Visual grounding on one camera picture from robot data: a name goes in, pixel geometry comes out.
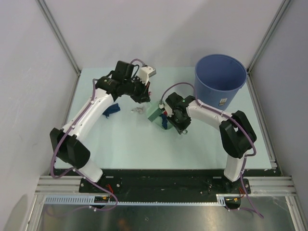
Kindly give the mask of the blue and red scrap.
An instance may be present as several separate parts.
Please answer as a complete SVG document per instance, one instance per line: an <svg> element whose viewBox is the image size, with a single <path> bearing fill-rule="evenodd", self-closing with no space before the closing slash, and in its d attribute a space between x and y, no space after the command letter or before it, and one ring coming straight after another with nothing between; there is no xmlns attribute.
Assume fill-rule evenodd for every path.
<svg viewBox="0 0 308 231"><path fill-rule="evenodd" d="M167 119L167 112L164 111L159 117L162 120L162 122L161 122L162 128L165 129L165 130L168 130L169 125L168 125L168 119Z"/></svg>

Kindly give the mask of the green dustpan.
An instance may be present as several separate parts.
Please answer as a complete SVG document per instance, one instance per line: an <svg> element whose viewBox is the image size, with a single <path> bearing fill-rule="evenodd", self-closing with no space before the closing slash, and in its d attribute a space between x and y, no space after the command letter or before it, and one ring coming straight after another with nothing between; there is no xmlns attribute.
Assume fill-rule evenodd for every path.
<svg viewBox="0 0 308 231"><path fill-rule="evenodd" d="M162 129L168 130L170 128L175 128L180 135L186 133L186 128L191 122L191 119L187 116L173 115L169 117L166 112L161 113L157 119L159 120L158 124L162 127Z"/></svg>

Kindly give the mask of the green hand brush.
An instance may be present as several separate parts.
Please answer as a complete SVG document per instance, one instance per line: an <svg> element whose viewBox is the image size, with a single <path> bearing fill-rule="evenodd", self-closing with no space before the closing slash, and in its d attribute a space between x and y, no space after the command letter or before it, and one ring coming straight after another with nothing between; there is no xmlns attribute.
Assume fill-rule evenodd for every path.
<svg viewBox="0 0 308 231"><path fill-rule="evenodd" d="M161 101L151 103L147 109L147 118L150 122L154 122L157 117L159 117L164 109L164 105Z"/></svg>

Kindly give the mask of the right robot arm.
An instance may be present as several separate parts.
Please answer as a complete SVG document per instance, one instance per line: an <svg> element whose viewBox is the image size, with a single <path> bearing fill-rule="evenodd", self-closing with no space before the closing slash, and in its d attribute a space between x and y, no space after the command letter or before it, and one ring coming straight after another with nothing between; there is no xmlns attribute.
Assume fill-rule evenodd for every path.
<svg viewBox="0 0 308 231"><path fill-rule="evenodd" d="M186 133L193 119L204 122L220 132L222 146L227 153L221 184L225 192L235 192L239 188L239 180L244 173L243 167L249 156L247 151L252 149L251 155L256 154L254 142L257 136L245 113L238 110L227 114L201 103L191 95L183 98L175 92L161 102L160 107L178 134Z"/></svg>

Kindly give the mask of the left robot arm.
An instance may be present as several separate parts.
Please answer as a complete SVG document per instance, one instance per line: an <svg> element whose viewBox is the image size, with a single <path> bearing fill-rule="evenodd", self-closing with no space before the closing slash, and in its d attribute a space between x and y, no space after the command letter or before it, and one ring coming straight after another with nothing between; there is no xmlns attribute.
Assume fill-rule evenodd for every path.
<svg viewBox="0 0 308 231"><path fill-rule="evenodd" d="M91 160L90 151L83 141L103 112L119 97L127 95L136 103L149 102L149 79L155 74L156 69L146 64L139 66L118 61L114 70L93 79L92 95L77 115L61 129L53 128L50 132L53 149L51 176L57 178L54 164L59 158L68 163L71 170L89 179L89 186L95 192L102 192L106 188L103 171Z"/></svg>

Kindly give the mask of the dark blue paper scrap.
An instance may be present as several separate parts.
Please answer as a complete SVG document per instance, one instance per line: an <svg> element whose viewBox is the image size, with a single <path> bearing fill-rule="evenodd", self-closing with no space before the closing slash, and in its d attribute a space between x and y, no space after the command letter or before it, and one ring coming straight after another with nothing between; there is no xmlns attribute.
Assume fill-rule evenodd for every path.
<svg viewBox="0 0 308 231"><path fill-rule="evenodd" d="M120 111L120 107L118 103L112 104L109 106L103 113L102 115L108 118L111 114L117 113Z"/></svg>

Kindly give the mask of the silver foil paper scrap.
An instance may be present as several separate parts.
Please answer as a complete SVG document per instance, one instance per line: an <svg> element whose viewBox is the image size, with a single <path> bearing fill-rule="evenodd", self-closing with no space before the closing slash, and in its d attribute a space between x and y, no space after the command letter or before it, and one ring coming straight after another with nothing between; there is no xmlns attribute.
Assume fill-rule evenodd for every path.
<svg viewBox="0 0 308 231"><path fill-rule="evenodd" d="M131 110L131 112L143 114L144 113L144 107L135 107Z"/></svg>

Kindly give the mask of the blue plastic bucket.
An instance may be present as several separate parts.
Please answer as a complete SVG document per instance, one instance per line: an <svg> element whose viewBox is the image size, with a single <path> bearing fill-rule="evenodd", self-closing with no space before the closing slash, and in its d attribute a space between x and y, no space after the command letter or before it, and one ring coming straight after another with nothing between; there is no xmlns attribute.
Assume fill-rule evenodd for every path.
<svg viewBox="0 0 308 231"><path fill-rule="evenodd" d="M197 99L222 111L228 108L247 80L247 71L242 63L224 54L201 58L194 72Z"/></svg>

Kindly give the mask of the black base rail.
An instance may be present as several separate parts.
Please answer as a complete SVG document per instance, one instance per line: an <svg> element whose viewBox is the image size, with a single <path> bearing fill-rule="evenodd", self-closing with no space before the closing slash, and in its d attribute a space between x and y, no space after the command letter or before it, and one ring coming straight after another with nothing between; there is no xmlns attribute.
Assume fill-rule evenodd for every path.
<svg viewBox="0 0 308 231"><path fill-rule="evenodd" d="M216 194L237 195L243 190L252 192L253 182L273 181L282 174L278 169L247 170L243 180L231 192L222 188L223 171L212 170L153 170L153 169L104 169L98 181L99 189L88 181L69 172L55 180L59 187L82 195L104 195L110 190L119 199L145 200L147 202L197 202L213 199Z"/></svg>

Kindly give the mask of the left aluminium frame post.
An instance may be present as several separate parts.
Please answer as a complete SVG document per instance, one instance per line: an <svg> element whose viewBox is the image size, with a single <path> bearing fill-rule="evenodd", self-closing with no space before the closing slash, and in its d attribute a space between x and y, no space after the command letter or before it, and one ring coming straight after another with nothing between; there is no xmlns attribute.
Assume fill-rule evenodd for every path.
<svg viewBox="0 0 308 231"><path fill-rule="evenodd" d="M67 42L65 41L65 38L54 18L54 16L52 15L52 12L50 11L47 3L45 0L35 0L35 2L37 3L39 9L41 10L46 22L48 23L52 33L54 34L56 40L58 41L61 49L63 50L66 58L68 59L70 65L72 66L74 72L76 73L76 75L79 77L81 70L77 65L77 62L75 60L75 58L73 57L73 54L67 44Z"/></svg>

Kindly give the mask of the aluminium frame post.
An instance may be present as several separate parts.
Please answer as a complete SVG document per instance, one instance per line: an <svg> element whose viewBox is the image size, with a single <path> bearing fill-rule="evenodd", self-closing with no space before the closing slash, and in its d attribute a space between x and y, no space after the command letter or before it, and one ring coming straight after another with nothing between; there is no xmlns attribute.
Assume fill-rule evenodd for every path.
<svg viewBox="0 0 308 231"><path fill-rule="evenodd" d="M54 18L54 16L52 15L52 12L50 11L47 3L45 0L35 0L35 2L37 3L39 9L41 10L46 22L48 23L52 33L54 34L56 40L58 41L61 49L63 50L66 58L68 59L70 65L72 66L74 72L76 73L76 75L79 77L81 70L77 65L77 62L75 60L75 58L73 57L73 54L67 44L67 42L65 41L65 38Z"/></svg>
<svg viewBox="0 0 308 231"><path fill-rule="evenodd" d="M273 20L271 21L264 37L261 40L260 45L258 46L258 48L257 48L256 52L254 53L251 61L249 62L249 65L247 66L246 70L247 70L248 74L250 74L252 72L252 70L254 69L256 63L260 59L262 53L266 49L268 43L270 42L272 36L274 35L274 33L276 31L278 25L280 24L282 18L284 17L284 15L288 11L288 8L291 6L292 3L293 3L292 0L283 0L281 2L277 12L275 13Z"/></svg>

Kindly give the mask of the right aluminium frame post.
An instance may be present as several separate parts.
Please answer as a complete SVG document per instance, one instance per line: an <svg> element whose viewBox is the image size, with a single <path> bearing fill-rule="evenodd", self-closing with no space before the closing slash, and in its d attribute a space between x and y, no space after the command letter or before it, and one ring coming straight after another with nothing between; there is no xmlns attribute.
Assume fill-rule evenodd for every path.
<svg viewBox="0 0 308 231"><path fill-rule="evenodd" d="M254 53L251 61L249 62L249 65L247 66L246 70L247 70L248 74L250 74L252 72L252 70L254 69L256 63L260 59L262 53L266 49L268 43L270 42L272 36L274 35L274 33L276 31L278 25L280 24L282 18L284 17L284 15L288 11L288 8L291 6L292 3L293 3L292 0L283 0L281 2L277 12L275 13L273 20L271 21L264 37L261 40L260 45L258 46L258 48L257 48L256 52Z"/></svg>

